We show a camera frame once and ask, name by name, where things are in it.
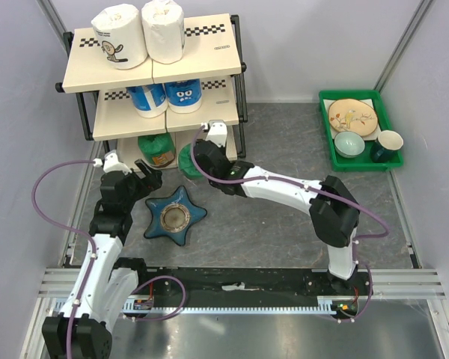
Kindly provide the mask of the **green roll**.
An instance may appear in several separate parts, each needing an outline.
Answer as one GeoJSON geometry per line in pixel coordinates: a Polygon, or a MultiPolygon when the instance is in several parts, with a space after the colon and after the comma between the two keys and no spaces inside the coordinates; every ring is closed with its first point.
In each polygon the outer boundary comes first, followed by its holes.
{"type": "Polygon", "coordinates": [[[191,144],[187,144],[181,149],[178,156],[178,168],[189,180],[197,180],[203,177],[192,161],[191,144]]]}
{"type": "Polygon", "coordinates": [[[156,168],[166,167],[175,160],[176,150],[168,132],[139,136],[138,148],[147,162],[156,168]]]}

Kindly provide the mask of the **green roll front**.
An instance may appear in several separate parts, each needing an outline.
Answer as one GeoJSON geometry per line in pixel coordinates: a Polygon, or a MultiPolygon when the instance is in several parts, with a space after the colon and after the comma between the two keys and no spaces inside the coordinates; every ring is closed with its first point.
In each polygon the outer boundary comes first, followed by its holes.
{"type": "Polygon", "coordinates": [[[192,161],[191,144],[187,144],[181,149],[178,156],[178,168],[189,180],[197,180],[203,177],[192,161]]]}

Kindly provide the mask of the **blue roll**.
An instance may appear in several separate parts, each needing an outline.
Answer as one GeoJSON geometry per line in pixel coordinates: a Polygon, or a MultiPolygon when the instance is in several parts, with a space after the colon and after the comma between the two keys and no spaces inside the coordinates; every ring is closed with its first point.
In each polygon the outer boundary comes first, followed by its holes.
{"type": "Polygon", "coordinates": [[[141,117],[153,118],[168,109],[168,98],[162,84],[127,87],[135,110],[141,117]]]}
{"type": "Polygon", "coordinates": [[[168,107],[175,113],[188,114],[197,111],[202,103],[200,79],[164,83],[168,107]]]}

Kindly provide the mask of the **white cartoon-print roll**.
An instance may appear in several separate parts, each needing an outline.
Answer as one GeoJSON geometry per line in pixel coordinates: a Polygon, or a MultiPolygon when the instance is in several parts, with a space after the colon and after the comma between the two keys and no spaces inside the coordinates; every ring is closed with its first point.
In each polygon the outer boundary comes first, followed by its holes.
{"type": "Polygon", "coordinates": [[[91,25],[106,61],[119,70],[129,70],[147,60],[141,14],[132,4],[107,7],[91,25]]]}

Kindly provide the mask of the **plain white roll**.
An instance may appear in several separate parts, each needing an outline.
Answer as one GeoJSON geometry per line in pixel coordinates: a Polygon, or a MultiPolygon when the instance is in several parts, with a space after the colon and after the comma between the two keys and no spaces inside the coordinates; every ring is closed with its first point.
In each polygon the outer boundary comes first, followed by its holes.
{"type": "Polygon", "coordinates": [[[141,9],[149,56],[161,64],[179,61],[184,53],[184,12],[175,1],[149,1],[141,9]]]}

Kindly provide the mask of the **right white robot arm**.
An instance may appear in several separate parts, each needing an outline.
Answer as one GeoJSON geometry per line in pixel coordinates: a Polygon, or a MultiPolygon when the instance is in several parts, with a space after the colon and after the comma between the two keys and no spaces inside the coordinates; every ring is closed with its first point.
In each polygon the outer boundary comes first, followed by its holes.
{"type": "Polygon", "coordinates": [[[353,239],[360,211],[355,198],[337,177],[307,181],[274,174],[250,162],[231,161],[225,150],[212,141],[192,145],[192,161],[212,187],[225,194],[276,202],[305,213],[314,232],[327,246],[328,285],[339,295],[355,285],[353,239]]]}

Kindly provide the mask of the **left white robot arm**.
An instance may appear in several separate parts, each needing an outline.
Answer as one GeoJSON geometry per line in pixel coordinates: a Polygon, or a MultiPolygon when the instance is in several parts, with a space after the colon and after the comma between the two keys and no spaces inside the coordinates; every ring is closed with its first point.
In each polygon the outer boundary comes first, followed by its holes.
{"type": "Polygon", "coordinates": [[[143,260],[122,260],[119,255],[132,225],[136,202],[161,188],[161,171],[139,159],[134,170],[115,153],[102,165],[101,197],[85,233],[88,248],[73,289],[57,316],[45,318],[42,335],[51,358],[108,358],[112,331],[128,296],[149,286],[143,260]]]}

